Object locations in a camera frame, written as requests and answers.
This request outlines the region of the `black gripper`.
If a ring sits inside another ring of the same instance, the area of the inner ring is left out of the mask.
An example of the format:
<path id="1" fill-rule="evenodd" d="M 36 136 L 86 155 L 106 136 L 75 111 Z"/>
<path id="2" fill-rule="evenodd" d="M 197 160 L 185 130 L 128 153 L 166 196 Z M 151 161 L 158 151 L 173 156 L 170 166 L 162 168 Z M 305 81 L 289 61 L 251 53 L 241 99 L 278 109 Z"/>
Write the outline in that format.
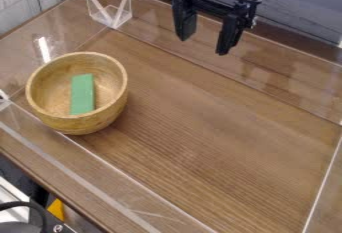
<path id="1" fill-rule="evenodd" d="M 225 17 L 217 43 L 223 56 L 238 44 L 245 28 L 255 26 L 257 8 L 262 0 L 173 0 L 175 33 L 186 41 L 197 31 L 197 11 Z"/>

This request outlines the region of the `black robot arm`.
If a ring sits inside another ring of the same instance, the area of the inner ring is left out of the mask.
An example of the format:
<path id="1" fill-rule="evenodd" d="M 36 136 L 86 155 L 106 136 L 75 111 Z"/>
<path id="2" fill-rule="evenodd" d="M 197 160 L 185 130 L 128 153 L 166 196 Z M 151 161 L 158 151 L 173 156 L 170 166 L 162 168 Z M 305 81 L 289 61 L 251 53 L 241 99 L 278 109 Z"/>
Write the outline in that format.
<path id="1" fill-rule="evenodd" d="M 171 0 L 175 33 L 186 41 L 197 32 L 198 12 L 222 20 L 215 53 L 226 55 L 237 46 L 243 31 L 257 25 L 262 0 Z"/>

